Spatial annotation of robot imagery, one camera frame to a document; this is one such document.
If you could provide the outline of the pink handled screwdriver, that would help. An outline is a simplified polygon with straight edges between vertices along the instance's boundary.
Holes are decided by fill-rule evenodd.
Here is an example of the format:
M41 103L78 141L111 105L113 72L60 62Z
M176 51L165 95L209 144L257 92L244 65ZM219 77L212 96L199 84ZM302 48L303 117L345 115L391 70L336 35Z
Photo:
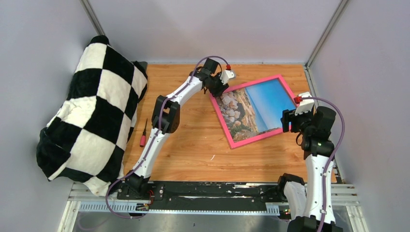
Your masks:
M147 121L148 121L148 119L146 119L146 121L145 121L144 129L143 129L142 135L141 135L141 137L140 137L140 142L139 142L139 146L140 146L140 147L144 147L144 146L146 145L146 127L147 127Z

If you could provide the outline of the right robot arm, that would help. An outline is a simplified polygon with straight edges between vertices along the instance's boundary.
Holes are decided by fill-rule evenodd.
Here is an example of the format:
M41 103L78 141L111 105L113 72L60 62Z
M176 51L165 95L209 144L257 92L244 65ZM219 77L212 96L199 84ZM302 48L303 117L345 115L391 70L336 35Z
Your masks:
M276 195L288 202L291 211L289 232L341 232L331 202L331 174L334 165L334 144L329 140L336 112L320 106L305 113L282 112L282 128L302 137L308 182L292 174L278 180Z

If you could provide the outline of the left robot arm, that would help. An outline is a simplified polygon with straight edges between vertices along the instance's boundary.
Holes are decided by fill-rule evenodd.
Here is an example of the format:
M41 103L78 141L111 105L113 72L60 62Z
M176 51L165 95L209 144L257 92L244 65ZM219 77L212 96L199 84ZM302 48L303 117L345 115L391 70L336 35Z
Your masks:
M175 91L156 99L151 117L151 132L143 152L124 177L124 185L129 188L130 195L137 200L148 194L148 182L154 163L164 143L174 133L180 123L181 107L197 92L209 91L212 96L220 96L236 74L229 62L220 56L202 58L190 72L186 81Z

